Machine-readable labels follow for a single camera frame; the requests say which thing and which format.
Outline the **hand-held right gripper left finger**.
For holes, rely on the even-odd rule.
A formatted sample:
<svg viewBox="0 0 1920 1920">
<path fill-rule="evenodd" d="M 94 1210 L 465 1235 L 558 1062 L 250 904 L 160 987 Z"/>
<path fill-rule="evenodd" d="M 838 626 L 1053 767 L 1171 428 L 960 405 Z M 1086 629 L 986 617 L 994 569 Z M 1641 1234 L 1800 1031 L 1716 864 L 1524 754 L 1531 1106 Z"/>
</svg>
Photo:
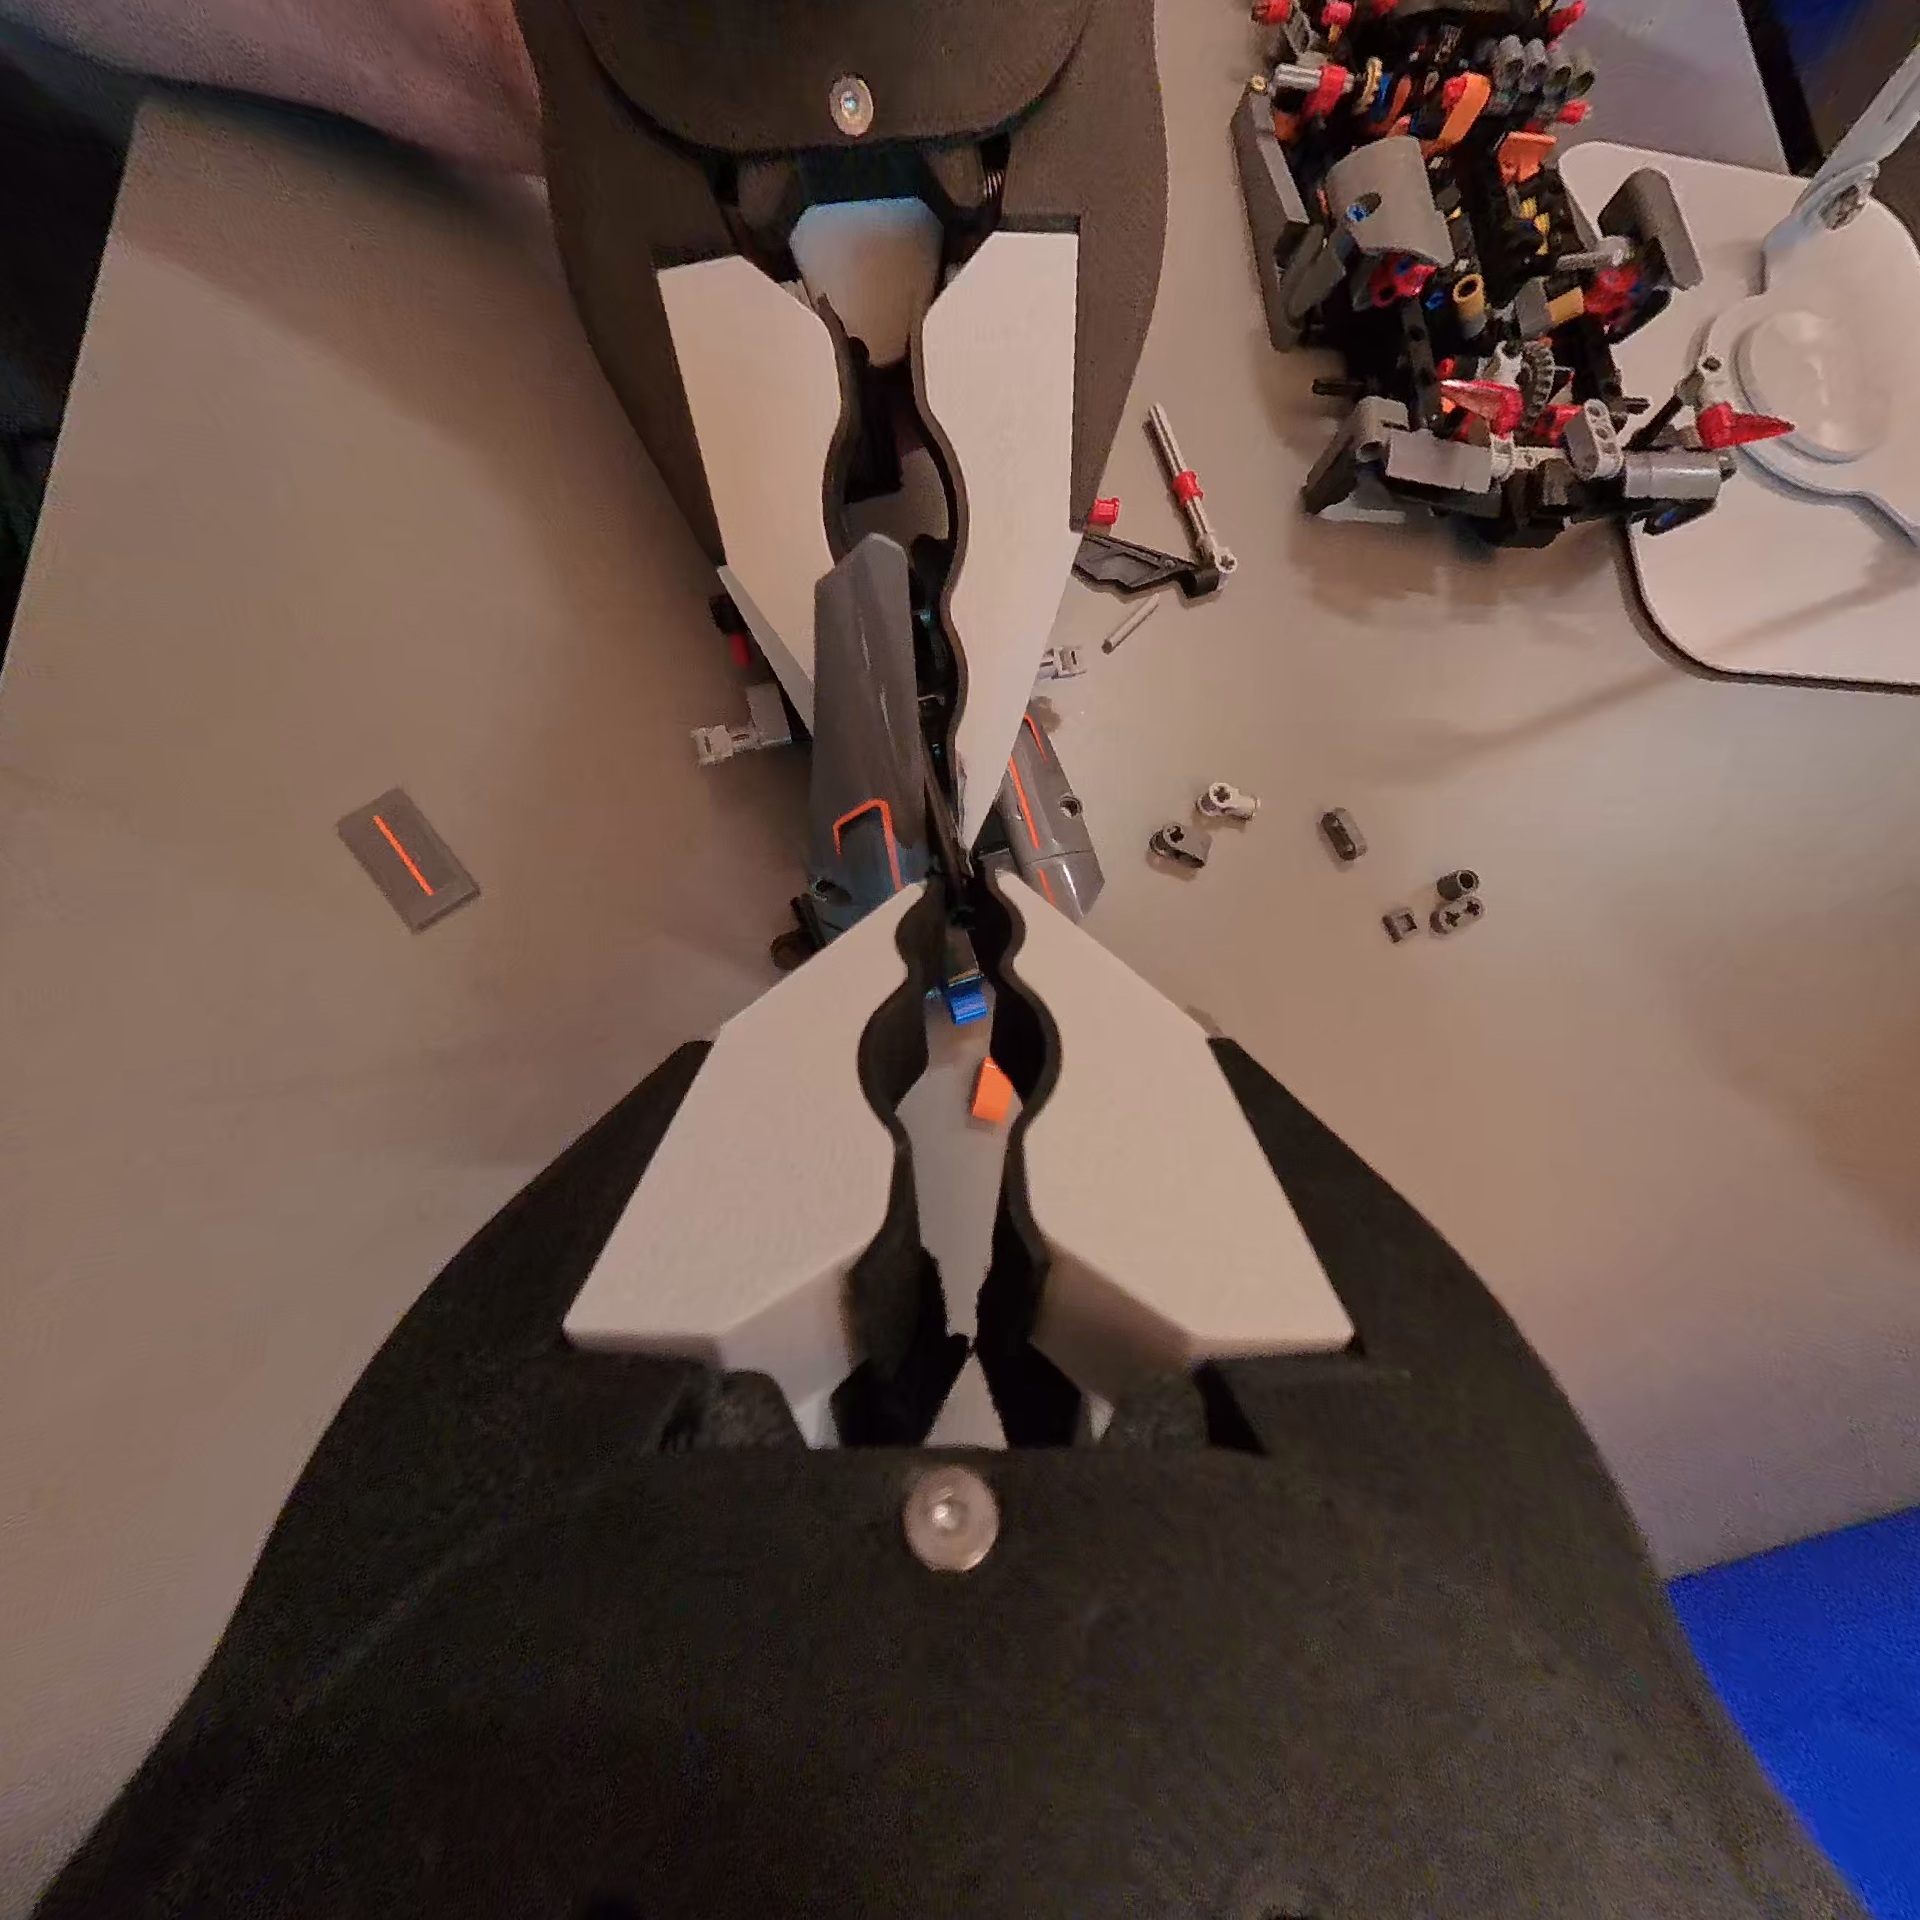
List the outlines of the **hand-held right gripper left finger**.
<svg viewBox="0 0 1920 1920">
<path fill-rule="evenodd" d="M 907 1093 L 947 899 L 917 880 L 724 1022 L 565 1310 L 574 1348 L 763 1375 L 913 1448 L 969 1356 L 925 1249 Z"/>
</svg>

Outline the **grey orange-striped lego panel assembly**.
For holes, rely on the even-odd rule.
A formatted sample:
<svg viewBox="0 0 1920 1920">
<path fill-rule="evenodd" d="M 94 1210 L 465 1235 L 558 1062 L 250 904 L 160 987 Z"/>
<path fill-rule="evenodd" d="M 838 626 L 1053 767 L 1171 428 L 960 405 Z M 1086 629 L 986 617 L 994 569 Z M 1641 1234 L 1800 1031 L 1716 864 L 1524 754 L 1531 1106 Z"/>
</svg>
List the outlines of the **grey orange-striped lego panel assembly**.
<svg viewBox="0 0 1920 1920">
<path fill-rule="evenodd" d="M 747 719 L 693 733 L 694 760 L 810 741 L 807 880 L 768 949 L 777 971 L 838 940 L 898 890 L 939 879 L 928 838 L 925 741 L 913 661 L 907 548 L 868 534 L 819 582 L 819 732 L 807 733 L 777 680 L 747 688 Z M 1091 829 L 1032 698 L 976 840 L 973 868 L 1011 873 L 1083 921 L 1102 873 Z"/>
</svg>

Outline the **white stand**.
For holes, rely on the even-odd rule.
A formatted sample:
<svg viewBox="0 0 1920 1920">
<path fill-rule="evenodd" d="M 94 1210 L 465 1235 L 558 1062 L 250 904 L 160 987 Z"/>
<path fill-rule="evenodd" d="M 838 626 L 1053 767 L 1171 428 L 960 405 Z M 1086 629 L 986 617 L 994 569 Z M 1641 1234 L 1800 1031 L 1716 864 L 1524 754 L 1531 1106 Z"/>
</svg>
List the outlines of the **white stand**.
<svg viewBox="0 0 1920 1920">
<path fill-rule="evenodd" d="M 1788 419 L 1744 450 L 1788 487 L 1866 506 L 1916 541 L 1916 245 L 1876 199 L 1916 131 L 1916 49 L 1760 242 L 1760 291 L 1706 331 L 1751 415 Z"/>
</svg>

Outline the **grey axle black panel assembly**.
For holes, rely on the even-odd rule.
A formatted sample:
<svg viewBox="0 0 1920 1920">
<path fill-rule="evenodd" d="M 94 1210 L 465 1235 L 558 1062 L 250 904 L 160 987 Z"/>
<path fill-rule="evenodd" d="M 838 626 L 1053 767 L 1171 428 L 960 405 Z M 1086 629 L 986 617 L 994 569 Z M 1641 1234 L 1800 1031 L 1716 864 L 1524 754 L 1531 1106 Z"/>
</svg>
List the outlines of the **grey axle black panel assembly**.
<svg viewBox="0 0 1920 1920">
<path fill-rule="evenodd" d="M 1110 532 L 1089 532 L 1083 520 L 1072 573 L 1083 585 L 1117 595 L 1146 595 L 1171 588 L 1179 600 L 1201 601 L 1215 595 L 1233 578 L 1239 562 L 1205 512 L 1202 481 L 1188 466 L 1166 405 L 1146 405 L 1144 432 L 1157 450 L 1168 497 L 1186 528 L 1186 551 L 1166 551 L 1138 541 L 1124 541 L 1116 534 L 1116 526 Z"/>
</svg>

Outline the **large lego car model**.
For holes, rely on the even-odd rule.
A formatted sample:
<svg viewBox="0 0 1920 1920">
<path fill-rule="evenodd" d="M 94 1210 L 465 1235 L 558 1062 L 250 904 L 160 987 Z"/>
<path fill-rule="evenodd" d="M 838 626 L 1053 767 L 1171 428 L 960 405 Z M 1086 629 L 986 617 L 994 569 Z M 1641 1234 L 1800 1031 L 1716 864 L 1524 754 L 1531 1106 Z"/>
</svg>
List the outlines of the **large lego car model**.
<svg viewBox="0 0 1920 1920">
<path fill-rule="evenodd" d="M 1568 526 L 1709 516 L 1747 447 L 1791 419 L 1703 350 L 1665 403 L 1618 350 L 1703 278 L 1672 181 L 1629 173 L 1597 214 L 1557 134 L 1587 111 L 1581 2 L 1252 2 L 1267 57 L 1233 117 L 1267 341 L 1331 350 L 1345 419 L 1308 513 L 1374 487 L 1484 545 Z"/>
</svg>

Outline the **white rounded board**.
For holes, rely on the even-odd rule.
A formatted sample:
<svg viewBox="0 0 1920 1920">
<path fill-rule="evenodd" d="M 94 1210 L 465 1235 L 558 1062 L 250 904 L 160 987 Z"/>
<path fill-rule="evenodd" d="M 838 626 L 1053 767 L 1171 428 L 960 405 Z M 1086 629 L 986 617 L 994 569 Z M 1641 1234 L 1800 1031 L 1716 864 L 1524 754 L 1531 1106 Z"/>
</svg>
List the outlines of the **white rounded board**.
<svg viewBox="0 0 1920 1920">
<path fill-rule="evenodd" d="M 1725 350 L 1706 331 L 1760 291 L 1760 242 L 1801 190 L 1695 155 L 1587 140 L 1560 164 L 1597 214 L 1634 171 L 1660 171 L 1698 253 L 1703 283 L 1618 350 L 1626 382 L 1666 399 L 1695 359 L 1715 355 L 1747 407 Z M 1866 506 L 1811 497 L 1772 478 L 1744 447 L 1734 478 L 1703 520 L 1651 538 L 1629 557 L 1657 633 L 1688 661 L 1728 679 L 1916 688 L 1916 544 Z"/>
</svg>

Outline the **grey tile with orange stripe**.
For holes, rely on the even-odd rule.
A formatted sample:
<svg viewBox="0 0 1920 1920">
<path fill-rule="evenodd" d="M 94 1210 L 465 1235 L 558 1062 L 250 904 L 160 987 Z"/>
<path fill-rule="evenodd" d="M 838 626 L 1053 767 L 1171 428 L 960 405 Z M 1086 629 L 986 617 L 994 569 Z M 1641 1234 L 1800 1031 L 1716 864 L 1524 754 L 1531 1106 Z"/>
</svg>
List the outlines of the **grey tile with orange stripe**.
<svg viewBox="0 0 1920 1920">
<path fill-rule="evenodd" d="M 401 788 L 344 814 L 335 835 L 408 933 L 446 921 L 481 895 L 479 880 Z"/>
</svg>

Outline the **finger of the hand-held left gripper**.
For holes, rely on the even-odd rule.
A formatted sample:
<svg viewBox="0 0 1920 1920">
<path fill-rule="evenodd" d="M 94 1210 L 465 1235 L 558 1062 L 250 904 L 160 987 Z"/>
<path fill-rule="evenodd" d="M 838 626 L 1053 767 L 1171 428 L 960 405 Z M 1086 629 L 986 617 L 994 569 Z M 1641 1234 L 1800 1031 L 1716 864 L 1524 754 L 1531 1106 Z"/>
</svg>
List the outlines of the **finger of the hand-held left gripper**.
<svg viewBox="0 0 1920 1920">
<path fill-rule="evenodd" d="M 819 732 L 819 582 L 832 573 L 826 460 L 846 422 L 838 337 L 803 278 L 744 256 L 658 272 L 719 528 L 721 589 L 807 733 Z"/>
<path fill-rule="evenodd" d="M 1072 228 L 998 228 L 935 294 L 917 331 L 917 399 L 957 503 L 941 617 L 963 669 L 950 726 L 963 846 L 1001 789 L 1077 548 L 1077 253 Z"/>
</svg>

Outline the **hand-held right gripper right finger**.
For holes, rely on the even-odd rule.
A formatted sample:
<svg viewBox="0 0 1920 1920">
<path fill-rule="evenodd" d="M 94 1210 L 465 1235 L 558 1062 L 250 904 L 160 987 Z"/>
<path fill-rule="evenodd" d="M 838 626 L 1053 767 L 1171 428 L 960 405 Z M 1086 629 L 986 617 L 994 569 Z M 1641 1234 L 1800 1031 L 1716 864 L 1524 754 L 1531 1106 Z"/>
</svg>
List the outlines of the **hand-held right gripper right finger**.
<svg viewBox="0 0 1920 1920">
<path fill-rule="evenodd" d="M 1019 879 L 981 885 L 1011 1087 L 981 1375 L 1008 1448 L 1223 1362 L 1345 1354 L 1355 1323 L 1213 1037 Z"/>
</svg>

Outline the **person's left forearm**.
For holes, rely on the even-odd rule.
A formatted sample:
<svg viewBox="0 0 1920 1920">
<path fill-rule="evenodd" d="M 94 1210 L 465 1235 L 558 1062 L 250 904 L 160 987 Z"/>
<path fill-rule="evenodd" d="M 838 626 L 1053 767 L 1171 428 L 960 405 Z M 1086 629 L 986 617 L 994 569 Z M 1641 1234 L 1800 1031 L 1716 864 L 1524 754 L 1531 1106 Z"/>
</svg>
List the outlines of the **person's left forearm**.
<svg viewBox="0 0 1920 1920">
<path fill-rule="evenodd" d="M 332 111 L 479 171 L 543 171 L 511 2 L 4 2 L 1 43 Z"/>
</svg>

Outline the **blue plastic bin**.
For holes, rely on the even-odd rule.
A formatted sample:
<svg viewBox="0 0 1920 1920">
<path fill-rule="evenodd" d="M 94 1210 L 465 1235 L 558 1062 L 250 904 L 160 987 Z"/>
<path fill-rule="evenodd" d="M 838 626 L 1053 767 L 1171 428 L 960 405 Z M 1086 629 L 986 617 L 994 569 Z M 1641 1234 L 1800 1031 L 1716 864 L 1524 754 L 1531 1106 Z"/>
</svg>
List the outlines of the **blue plastic bin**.
<svg viewBox="0 0 1920 1920">
<path fill-rule="evenodd" d="M 1693 1657 L 1876 1918 L 1916 1913 L 1916 1513 L 1684 1573 Z"/>
</svg>

